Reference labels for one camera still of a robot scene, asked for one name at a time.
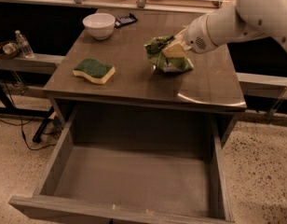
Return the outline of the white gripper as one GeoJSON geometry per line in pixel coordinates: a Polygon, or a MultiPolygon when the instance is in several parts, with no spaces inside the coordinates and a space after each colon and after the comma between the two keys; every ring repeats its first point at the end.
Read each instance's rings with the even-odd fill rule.
{"type": "Polygon", "coordinates": [[[175,40],[184,40],[184,42],[175,42],[169,44],[162,50],[167,58],[183,58],[188,50],[201,54],[215,50],[217,46],[212,42],[208,27],[207,19],[209,15],[205,14],[194,19],[186,28],[174,36],[175,40]]]}

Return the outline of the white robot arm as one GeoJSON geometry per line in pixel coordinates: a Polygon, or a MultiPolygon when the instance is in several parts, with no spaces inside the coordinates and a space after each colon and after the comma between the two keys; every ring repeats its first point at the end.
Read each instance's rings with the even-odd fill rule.
{"type": "Polygon", "coordinates": [[[162,52],[181,58],[188,50],[201,54],[263,37],[273,38],[287,53],[287,0],[237,0],[194,19],[162,52]]]}

